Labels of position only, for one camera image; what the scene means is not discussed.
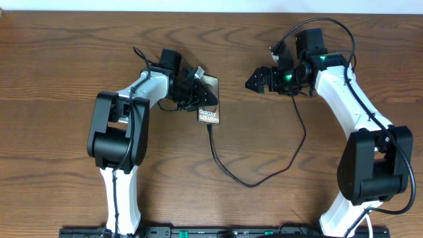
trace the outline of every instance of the black cable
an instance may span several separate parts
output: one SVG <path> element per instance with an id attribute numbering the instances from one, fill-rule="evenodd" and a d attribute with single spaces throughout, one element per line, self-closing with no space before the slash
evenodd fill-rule
<path id="1" fill-rule="evenodd" d="M 161 99 L 157 101 L 157 106 L 159 106 L 160 110 L 164 110 L 165 112 L 176 112 L 176 111 L 182 110 L 182 109 L 181 109 L 181 108 L 179 108 L 179 107 L 176 107 L 176 108 L 174 108 L 174 109 L 164 109 L 164 108 L 160 105 L 160 103 L 161 103 Z"/>
<path id="2" fill-rule="evenodd" d="M 306 131 L 306 129 L 305 129 L 305 126 L 304 126 L 304 123 L 303 123 L 303 120 L 301 119 L 301 116 L 299 115 L 299 112 L 298 112 L 298 108 L 297 108 L 297 105 L 296 105 L 296 103 L 295 103 L 295 99 L 294 99 L 294 97 L 292 96 L 292 102 L 293 102 L 293 105 L 294 105 L 294 107 L 295 107 L 295 111 L 297 112 L 297 115 L 298 115 L 298 119 L 299 119 L 299 121 L 301 122 L 301 125 L 303 126 L 303 130 L 304 130 L 304 136 L 303 136 L 303 139 L 301 140 L 301 143 L 299 144 L 299 146 L 298 146 L 298 148 L 297 148 L 297 150 L 295 151 L 295 153 L 293 154 L 293 157 L 292 157 L 292 159 L 291 159 L 291 162 L 289 163 L 289 165 L 285 168 L 285 169 L 282 169 L 281 171 L 278 171 L 278 172 L 275 172 L 275 173 L 272 173 L 271 175 L 269 175 L 269 176 L 267 176 L 266 178 L 264 178 L 264 179 L 262 179 L 261 181 L 259 181 L 259 182 L 257 182 L 257 183 L 255 183 L 255 184 L 247 184 L 247 183 L 245 183 L 244 181 L 242 181 L 241 179 L 239 179 L 239 178 L 237 178 L 233 173 L 231 173 L 231 171 L 229 171 L 226 167 L 225 167 L 225 165 L 223 165 L 222 163 L 221 163 L 221 161 L 219 160 L 219 158 L 217 158 L 217 156 L 215 155 L 215 153 L 214 153 L 214 148 L 213 148 L 213 138 L 212 138 L 212 125 L 211 124 L 207 124 L 207 131 L 209 132 L 209 139 L 210 139 L 210 148 L 211 148 L 211 154 L 213 155 L 213 160 L 216 162 L 216 165 L 227 175 L 227 176 L 229 176 L 231 179 L 233 179 L 235 182 L 237 182 L 237 183 L 239 183 L 240 185 L 242 185 L 242 186 L 244 186 L 244 187 L 246 187 L 246 188 L 254 188 L 254 187 L 257 187 L 258 185 L 260 185 L 260 184 L 262 184 L 263 182 L 265 182 L 266 180 L 268 180 L 268 179 L 270 179 L 270 178 L 272 178 L 272 177 L 274 177 L 274 176 L 276 176 L 276 175 L 278 175 L 278 174 L 280 174 L 280 173 L 283 173 L 283 172 L 285 172 L 285 171 L 287 171 L 291 166 L 292 166 L 292 164 L 293 164 L 293 161 L 295 160 L 295 158 L 297 157 L 297 154 L 298 154 L 298 152 L 299 152 L 299 150 L 301 149 L 301 146 L 303 146 L 303 143 L 304 143 L 304 141 L 305 141 L 305 137 L 306 137 L 306 135 L 307 135 L 307 131 Z"/>
<path id="3" fill-rule="evenodd" d="M 401 210 L 397 210 L 397 211 L 389 211 L 389 210 L 384 210 L 381 208 L 366 208 L 363 213 L 359 216 L 359 218 L 352 224 L 352 226 L 350 228 L 347 229 L 347 232 L 345 234 L 345 237 L 348 237 L 349 233 L 351 230 L 353 230 L 353 228 L 355 228 L 355 226 L 357 226 L 360 222 L 360 220 L 369 213 L 369 211 L 376 211 L 376 212 L 381 212 L 384 214 L 390 214 L 390 215 L 399 215 L 399 214 L 403 214 L 407 211 L 409 211 L 409 209 L 412 207 L 415 199 L 416 199 L 416 183 L 415 183 L 415 179 L 414 179 L 414 173 L 412 171 L 411 165 L 408 162 L 407 156 L 404 152 L 404 150 L 402 149 L 402 147 L 398 144 L 398 142 L 396 141 L 396 139 L 394 138 L 394 136 L 392 136 L 391 133 L 388 132 L 388 130 L 384 127 L 384 125 L 378 120 L 376 119 L 376 117 L 373 115 L 372 112 L 370 112 L 370 110 L 367 108 L 367 106 L 363 103 L 363 101 L 360 99 L 360 97 L 356 94 L 356 92 L 354 91 L 354 89 L 351 86 L 350 80 L 348 78 L 348 68 L 349 65 L 352 61 L 352 58 L 354 57 L 354 52 L 356 51 L 356 42 L 354 40 L 354 36 L 352 35 L 352 33 L 350 32 L 350 30 L 348 29 L 348 27 L 346 27 L 345 25 L 343 25 L 341 22 L 334 20 L 334 19 L 330 19 L 330 18 L 315 18 L 315 19 L 309 19 L 306 21 L 303 21 L 301 23 L 299 23 L 297 26 L 293 27 L 273 48 L 270 48 L 270 50 L 274 53 L 278 50 L 278 48 L 281 46 L 282 42 L 284 42 L 284 40 L 298 27 L 302 26 L 303 24 L 306 24 L 308 22 L 313 22 L 316 20 L 328 20 L 330 22 L 333 22 L 339 26 L 341 26 L 350 36 L 351 38 L 351 43 L 352 43 L 352 49 L 351 49 L 351 54 L 350 57 L 348 58 L 348 62 L 346 64 L 346 66 L 344 67 L 344 78 L 345 78 L 345 83 L 347 84 L 349 90 L 351 91 L 351 93 L 353 94 L 354 98 L 358 101 L 358 103 L 360 104 L 360 106 L 364 109 L 364 111 L 369 115 L 369 119 L 372 119 L 381 129 L 382 131 L 385 133 L 385 135 L 389 138 L 389 141 L 394 145 L 394 147 L 396 148 L 397 151 L 399 151 L 399 153 L 401 154 L 401 158 L 404 161 L 404 164 L 407 168 L 408 174 L 410 175 L 410 183 L 411 183 L 411 194 L 410 194 L 410 200 L 408 201 L 408 204 Z"/>
<path id="4" fill-rule="evenodd" d="M 328 18 L 328 17 L 318 17 L 318 18 L 314 18 L 314 19 L 305 20 L 305 21 L 299 23 L 298 25 L 296 25 L 295 27 L 293 27 L 288 33 L 286 33 L 286 35 L 274 47 L 270 48 L 270 51 L 272 53 L 276 52 L 278 50 L 278 48 L 281 46 L 281 44 L 285 41 L 285 39 L 294 30 L 296 30 L 297 28 L 299 28 L 300 26 L 302 26 L 304 24 L 307 24 L 309 22 L 313 22 L 313 21 L 316 21 L 316 20 L 327 20 L 327 21 L 333 22 L 333 23 L 341 26 L 348 33 L 348 35 L 350 35 L 350 38 L 352 40 L 352 55 L 350 56 L 350 59 L 348 60 L 348 64 L 349 64 L 352 61 L 352 56 L 353 56 L 354 52 L 356 51 L 356 43 L 354 42 L 354 37 L 352 36 L 352 34 L 351 34 L 350 30 L 348 29 L 348 27 L 346 27 L 345 25 L 343 25 L 341 22 L 339 22 L 339 21 L 337 21 L 335 19 Z"/>
<path id="5" fill-rule="evenodd" d="M 149 63 L 154 63 L 148 59 L 145 58 L 144 53 L 136 46 L 134 46 L 132 49 L 134 49 L 135 54 L 137 54 L 141 59 L 147 60 Z"/>
<path id="6" fill-rule="evenodd" d="M 134 52 L 145 61 L 145 64 L 147 65 L 147 77 L 145 77 L 143 80 L 135 84 L 130 89 L 130 95 L 129 95 L 129 103 L 130 103 L 130 120 L 128 121 L 128 125 L 130 125 L 131 133 L 130 133 L 130 142 L 128 144 L 128 148 L 126 149 L 126 152 L 124 154 L 124 158 L 116 165 L 112 170 L 112 181 L 113 181 L 113 202 L 114 202 L 114 217 L 115 217 L 115 224 L 114 224 L 114 237 L 117 238 L 119 236 L 118 233 L 118 203 L 117 203 L 117 192 L 116 192 L 116 180 L 118 179 L 116 177 L 116 171 L 124 165 L 126 160 L 131 157 L 132 147 L 134 146 L 134 134 L 135 134 L 135 111 L 134 111 L 134 101 L 133 96 L 134 92 L 137 90 L 139 86 L 141 86 L 143 83 L 145 83 L 148 79 L 151 77 L 151 69 L 149 65 L 149 60 L 147 57 L 145 57 L 144 53 L 137 47 L 134 46 Z"/>
<path id="7" fill-rule="evenodd" d="M 351 50 L 333 50 L 328 52 L 328 54 L 330 53 L 351 53 Z M 354 53 L 354 65 L 352 66 L 352 72 L 355 72 L 356 70 L 356 66 L 357 66 L 357 58 L 356 58 L 356 54 Z"/>
<path id="8" fill-rule="evenodd" d="M 298 94 L 300 94 L 300 95 L 304 95 L 304 96 L 306 96 L 306 97 L 311 97 L 310 95 L 308 95 L 307 93 L 303 93 L 303 92 L 301 92 L 301 91 L 298 91 L 297 92 Z"/>
<path id="9" fill-rule="evenodd" d="M 281 224 L 281 226 L 279 226 L 279 228 L 278 228 L 278 234 L 280 234 L 282 232 L 282 228 L 285 227 L 287 224 L 295 225 L 296 227 L 298 227 L 301 234 L 305 234 L 304 231 L 302 230 L 301 226 L 298 223 L 295 223 L 295 222 L 292 222 L 292 221 L 283 222 L 283 224 Z"/>

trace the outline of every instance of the wooden table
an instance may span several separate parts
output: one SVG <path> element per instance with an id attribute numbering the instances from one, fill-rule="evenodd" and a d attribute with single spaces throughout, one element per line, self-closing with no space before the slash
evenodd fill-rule
<path id="1" fill-rule="evenodd" d="M 402 216 L 371 215 L 392 237 L 423 232 L 423 17 L 402 15 L 5 12 L 0 18 L 0 236 L 57 237 L 62 227 L 106 222 L 104 181 L 87 155 L 96 94 L 132 82 L 144 63 L 173 48 L 220 79 L 221 160 L 249 182 L 285 167 L 303 132 L 292 101 L 244 88 L 256 67 L 274 65 L 268 47 L 291 27 L 334 17 L 356 37 L 358 82 L 372 103 L 414 134 L 418 197 Z M 322 27 L 330 50 L 348 36 Z M 293 36 L 288 46 L 295 52 Z M 307 139 L 293 167 L 254 189 L 239 186 L 212 160 L 196 114 L 152 108 L 139 170 L 144 219 L 175 226 L 312 223 L 338 193 L 336 168 L 346 139 L 321 97 L 297 97 Z M 383 205 L 402 208 L 409 190 Z"/>

